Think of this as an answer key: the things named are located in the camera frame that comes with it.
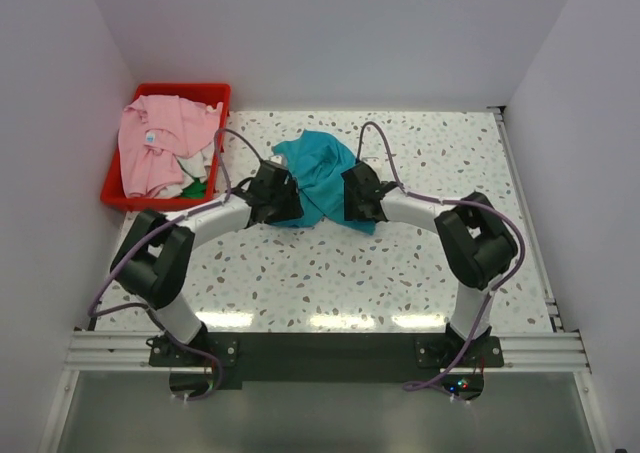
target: red basket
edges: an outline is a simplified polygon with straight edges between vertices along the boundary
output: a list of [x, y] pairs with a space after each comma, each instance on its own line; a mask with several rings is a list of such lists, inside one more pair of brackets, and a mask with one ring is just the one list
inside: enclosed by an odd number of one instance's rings
[[[225, 126], [227, 123], [231, 87], [224, 83], [143, 83], [136, 90], [133, 101], [142, 95], [177, 95], [187, 100], [205, 103], [213, 107], [221, 101], [220, 127]], [[221, 151], [223, 140], [224, 134], [220, 135], [219, 145]], [[145, 208], [152, 208], [158, 211], [176, 211], [191, 208], [192, 206], [206, 203], [213, 198], [217, 173], [218, 157], [214, 156], [204, 198], [127, 198], [124, 196], [124, 190], [122, 189], [120, 152], [116, 146], [107, 178], [102, 186], [100, 200], [106, 205], [114, 206], [124, 211], [140, 211]]]

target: glass panel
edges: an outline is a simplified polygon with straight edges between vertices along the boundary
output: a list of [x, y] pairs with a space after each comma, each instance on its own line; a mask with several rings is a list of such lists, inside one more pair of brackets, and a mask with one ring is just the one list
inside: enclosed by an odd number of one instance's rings
[[163, 373], [84, 373], [60, 451], [594, 452], [571, 374], [488, 374], [465, 405], [398, 385], [250, 383], [184, 406]]

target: pink clothing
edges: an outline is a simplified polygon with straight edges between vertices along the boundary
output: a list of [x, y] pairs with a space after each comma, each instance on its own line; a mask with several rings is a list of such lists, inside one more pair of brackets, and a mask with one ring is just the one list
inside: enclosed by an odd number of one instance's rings
[[118, 133], [125, 196], [153, 198], [167, 186], [181, 184], [176, 156], [190, 158], [213, 141], [221, 107], [162, 95], [141, 96], [127, 106]]

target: terrazzo surface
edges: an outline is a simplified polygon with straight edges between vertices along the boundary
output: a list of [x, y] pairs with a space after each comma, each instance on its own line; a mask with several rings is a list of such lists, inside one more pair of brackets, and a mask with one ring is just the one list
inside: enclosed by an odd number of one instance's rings
[[[273, 145], [297, 138], [303, 129], [332, 133], [355, 152], [367, 120], [386, 132], [410, 190], [436, 196], [481, 191], [525, 231], [490, 113], [240, 111], [231, 114], [227, 126], [269, 156]], [[383, 179], [391, 179], [382, 142], [372, 129], [365, 135], [363, 156], [384, 159]], [[231, 135], [224, 159], [233, 184], [255, 173], [255, 158]], [[221, 174], [217, 189], [224, 189]], [[126, 215], [119, 241], [134, 218]], [[205, 244], [192, 254], [183, 291], [210, 330], [397, 332], [441, 331], [453, 313], [456, 288], [435, 235], [383, 223], [367, 236], [325, 219], [299, 230], [254, 226]], [[497, 293], [494, 332], [551, 332], [544, 298], [528, 255]], [[136, 299], [114, 283], [102, 307], [129, 301]], [[96, 329], [154, 327], [130, 309], [99, 319]]]

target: white wall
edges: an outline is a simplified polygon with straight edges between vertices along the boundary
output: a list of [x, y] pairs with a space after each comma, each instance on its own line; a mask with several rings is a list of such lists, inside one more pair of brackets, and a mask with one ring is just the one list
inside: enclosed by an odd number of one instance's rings
[[629, 451], [640, 451], [639, 18], [638, 0], [569, 0], [506, 115], [561, 313]]
[[98, 194], [127, 70], [93, 0], [0, 0], [0, 450], [35, 451], [117, 228]]
[[96, 0], [140, 80], [236, 108], [504, 105], [566, 0]]

